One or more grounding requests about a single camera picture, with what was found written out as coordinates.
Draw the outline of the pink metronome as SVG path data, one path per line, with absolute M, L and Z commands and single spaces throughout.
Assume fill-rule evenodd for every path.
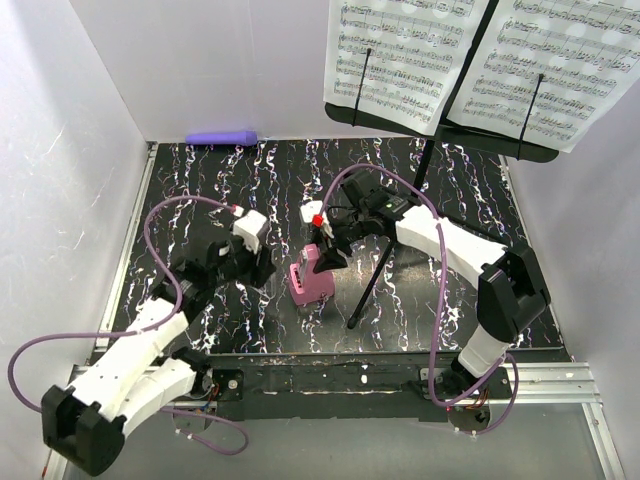
M 296 306 L 327 300 L 335 294 L 332 272 L 314 272 L 319 259 L 319 248 L 309 244 L 299 252 L 297 261 L 289 266 L 289 291 Z

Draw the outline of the white sheet music page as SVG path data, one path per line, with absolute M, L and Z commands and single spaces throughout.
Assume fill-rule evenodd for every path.
M 488 8 L 485 1 L 332 1 L 326 103 L 436 131 Z
M 638 79 L 638 2 L 501 1 L 447 118 L 570 152 Z

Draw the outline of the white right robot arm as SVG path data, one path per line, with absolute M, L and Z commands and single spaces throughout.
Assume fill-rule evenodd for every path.
M 464 277 L 477 292 L 478 325 L 447 369 L 429 372 L 427 387 L 441 406 L 475 397 L 509 347 L 551 303 L 538 259 L 527 244 L 507 246 L 457 225 L 415 188 L 399 193 L 371 185 L 368 171 L 357 164 L 334 179 L 331 186 L 341 188 L 349 201 L 345 216 L 331 218 L 327 200 L 301 206 L 301 218 L 320 250 L 311 270 L 320 274 L 346 267 L 352 244 L 376 235 L 433 257 L 443 275 L 454 271 Z

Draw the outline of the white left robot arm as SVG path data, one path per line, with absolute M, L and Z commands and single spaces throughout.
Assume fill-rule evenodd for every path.
M 209 245 L 204 262 L 182 260 L 164 275 L 124 336 L 68 386 L 41 399 L 44 443 L 91 476 L 104 473 L 127 437 L 174 399 L 205 398 L 213 386 L 206 356 L 183 347 L 147 370 L 203 314 L 218 287 L 259 289 L 274 273 L 271 250 L 238 235 Z

